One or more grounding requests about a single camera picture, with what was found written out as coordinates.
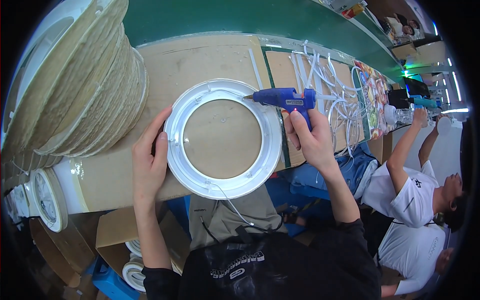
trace fluorescent light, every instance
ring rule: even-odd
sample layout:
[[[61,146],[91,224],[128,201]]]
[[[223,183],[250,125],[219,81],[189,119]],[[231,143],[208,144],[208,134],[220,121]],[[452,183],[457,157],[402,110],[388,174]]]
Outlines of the fluorescent light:
[[[443,114],[447,114],[449,112],[468,112],[468,108],[457,108],[457,109],[442,111]]]
[[[452,72],[453,80],[455,81],[456,92],[458,94],[458,100],[462,101],[462,96],[460,96],[460,89],[458,88],[458,81],[456,80],[455,72]]]
[[[448,96],[448,89],[445,89],[445,93],[447,94],[447,102],[450,104],[450,97]]]

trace black hair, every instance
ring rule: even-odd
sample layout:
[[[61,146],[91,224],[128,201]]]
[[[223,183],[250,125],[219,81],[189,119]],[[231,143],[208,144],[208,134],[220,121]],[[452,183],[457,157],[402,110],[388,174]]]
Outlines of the black hair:
[[[465,210],[467,208],[467,199],[468,194],[465,192],[461,196],[455,197],[452,202],[452,207],[456,207],[456,210],[444,213],[445,224],[448,225],[448,228],[450,228],[452,232],[459,230],[463,225]]]
[[[405,26],[406,26],[406,27],[410,27],[410,29],[412,30],[411,36],[415,34],[415,30],[413,30],[413,27],[412,27],[412,26],[410,26],[410,25],[405,25]]]
[[[412,22],[417,26],[417,28],[420,30],[420,24],[417,22],[417,20],[412,20]]]

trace hand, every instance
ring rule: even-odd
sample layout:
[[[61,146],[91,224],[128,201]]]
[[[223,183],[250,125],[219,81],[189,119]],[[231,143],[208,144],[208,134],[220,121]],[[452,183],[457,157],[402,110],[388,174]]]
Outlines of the hand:
[[[413,111],[413,126],[419,126],[420,128],[425,127],[427,124],[427,109],[426,108],[416,108]]]
[[[150,209],[155,205],[155,195],[165,180],[167,172],[167,133],[160,128],[172,113],[172,106],[163,109],[133,144],[133,205]],[[155,142],[155,156],[152,145]]]
[[[308,129],[305,118],[296,110],[285,118],[285,130],[297,150],[302,149],[308,163],[324,173],[330,168],[338,167],[333,155],[330,124],[327,117],[316,109],[309,109],[308,115],[312,132]]]

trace colorful food poster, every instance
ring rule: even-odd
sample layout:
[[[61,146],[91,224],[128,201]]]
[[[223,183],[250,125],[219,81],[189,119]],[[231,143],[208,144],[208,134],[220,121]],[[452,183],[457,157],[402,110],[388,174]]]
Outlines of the colorful food poster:
[[[385,77],[375,69],[361,61],[354,60],[360,84],[363,86],[362,95],[365,100],[366,115],[370,127],[370,139],[375,140],[383,134],[393,130],[385,121],[384,105],[388,104],[388,85]]]

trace blue hot glue gun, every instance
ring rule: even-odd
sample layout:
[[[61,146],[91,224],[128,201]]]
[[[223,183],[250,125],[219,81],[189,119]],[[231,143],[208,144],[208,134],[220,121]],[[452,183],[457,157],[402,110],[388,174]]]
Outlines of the blue hot glue gun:
[[[245,96],[245,99],[252,99],[262,105],[273,105],[284,108],[288,113],[296,110],[307,121],[308,129],[312,131],[308,109],[315,108],[316,92],[311,88],[303,90],[303,94],[297,94],[297,90],[293,87],[267,88],[253,93],[253,95]]]

